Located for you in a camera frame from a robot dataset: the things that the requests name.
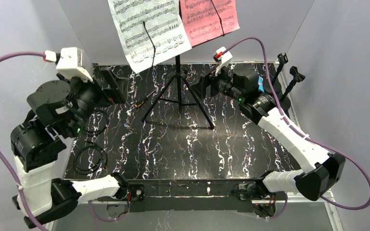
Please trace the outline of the black round-base mic stand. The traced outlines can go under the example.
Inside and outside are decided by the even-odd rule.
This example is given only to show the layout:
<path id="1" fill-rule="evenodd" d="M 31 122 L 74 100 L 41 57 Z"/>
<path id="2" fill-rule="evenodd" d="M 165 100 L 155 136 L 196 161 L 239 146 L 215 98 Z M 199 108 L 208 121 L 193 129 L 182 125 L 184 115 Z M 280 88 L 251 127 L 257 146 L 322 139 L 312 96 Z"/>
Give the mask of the black round-base mic stand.
<path id="1" fill-rule="evenodd" d="M 272 83 L 273 89 L 275 90 L 275 93 L 276 94 L 279 94 L 282 91 L 282 87 L 281 87 L 281 83 L 280 83 L 278 77 L 280 76 L 280 73 L 281 73 L 284 65 L 289 60 L 287 58 L 287 54 L 286 53 L 284 53 L 284 54 L 280 53 L 277 56 L 277 59 L 278 59 L 279 65 L 278 65 L 278 67 L 276 69 L 276 72 L 272 76 L 270 76 L 270 78 L 271 78 L 271 83 Z M 267 80 L 267 75 L 266 74 L 263 76 L 262 86 L 263 86 L 264 93 L 272 94 L 272 91 L 271 91 L 271 88 L 270 88 L 270 84 L 269 84 L 269 82 Z"/>
<path id="2" fill-rule="evenodd" d="M 285 113 L 287 113 L 288 110 L 291 107 L 291 101 L 288 98 L 288 94 L 292 91 L 293 87 L 297 83 L 302 82 L 302 81 L 305 80 L 305 75 L 301 74 L 298 71 L 298 68 L 296 66 L 292 66 L 290 68 L 290 74 L 293 76 L 293 79 L 288 84 L 287 88 L 285 89 L 285 92 L 283 94 L 281 94 L 281 93 L 278 93 L 277 94 L 277 97 L 279 99 L 280 106 L 281 106 L 281 108 L 283 109 L 283 111 Z"/>

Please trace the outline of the white sheet music page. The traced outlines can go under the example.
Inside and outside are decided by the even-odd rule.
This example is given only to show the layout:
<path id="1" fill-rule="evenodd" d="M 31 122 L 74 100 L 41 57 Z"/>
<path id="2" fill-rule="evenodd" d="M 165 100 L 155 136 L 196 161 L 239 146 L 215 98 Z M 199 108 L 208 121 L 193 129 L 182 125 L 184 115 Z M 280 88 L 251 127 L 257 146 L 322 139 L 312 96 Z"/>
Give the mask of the white sheet music page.
<path id="1" fill-rule="evenodd" d="M 110 0 L 124 55 L 136 74 L 190 50 L 178 0 Z"/>

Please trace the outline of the blue toy microphone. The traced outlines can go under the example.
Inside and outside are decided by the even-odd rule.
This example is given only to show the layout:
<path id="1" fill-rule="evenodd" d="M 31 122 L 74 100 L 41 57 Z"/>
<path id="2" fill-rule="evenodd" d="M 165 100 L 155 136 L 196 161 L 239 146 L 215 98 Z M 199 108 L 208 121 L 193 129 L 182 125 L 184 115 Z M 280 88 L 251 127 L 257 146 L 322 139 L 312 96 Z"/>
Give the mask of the blue toy microphone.
<path id="1" fill-rule="evenodd" d="M 259 78 L 258 78 L 258 91 L 260 91 L 260 92 L 265 92 L 263 82 L 264 82 L 263 77 L 259 76 Z"/>

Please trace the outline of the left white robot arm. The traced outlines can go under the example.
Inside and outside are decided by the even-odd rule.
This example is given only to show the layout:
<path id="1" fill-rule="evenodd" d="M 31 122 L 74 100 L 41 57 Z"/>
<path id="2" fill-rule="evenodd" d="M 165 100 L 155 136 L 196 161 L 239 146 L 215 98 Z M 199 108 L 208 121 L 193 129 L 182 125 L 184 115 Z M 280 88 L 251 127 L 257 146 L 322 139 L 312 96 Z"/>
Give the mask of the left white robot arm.
<path id="1" fill-rule="evenodd" d="M 30 111 L 25 121 L 11 132 L 20 192 L 14 204 L 24 213 L 29 228 L 70 214 L 79 204 L 100 197 L 124 199 L 129 195 L 127 180 L 113 172 L 105 177 L 72 181 L 55 178 L 53 168 L 66 145 L 64 138 L 77 137 L 96 107 L 123 104 L 127 100 L 127 77 L 117 76 L 109 67 L 95 73 L 99 80 L 67 78 L 40 85 L 27 97 Z"/>

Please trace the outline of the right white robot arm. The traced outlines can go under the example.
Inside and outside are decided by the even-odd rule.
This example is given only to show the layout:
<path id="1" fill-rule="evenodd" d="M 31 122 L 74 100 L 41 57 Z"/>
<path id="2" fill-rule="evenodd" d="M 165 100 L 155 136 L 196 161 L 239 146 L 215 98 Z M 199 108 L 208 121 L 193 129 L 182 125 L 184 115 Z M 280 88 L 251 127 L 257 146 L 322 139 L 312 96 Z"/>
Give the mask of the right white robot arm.
<path id="1" fill-rule="evenodd" d="M 273 96 L 259 90 L 259 80 L 259 74 L 252 67 L 235 68 L 232 76 L 223 67 L 219 73 L 212 70 L 202 74 L 190 89 L 201 99 L 206 97 L 206 91 L 210 91 L 212 97 L 221 93 L 234 99 L 244 116 L 270 133 L 301 167 L 294 171 L 264 173 L 256 182 L 256 192 L 262 195 L 300 193 L 316 201 L 339 181 L 345 158 L 297 134 L 299 128 L 279 113 Z"/>

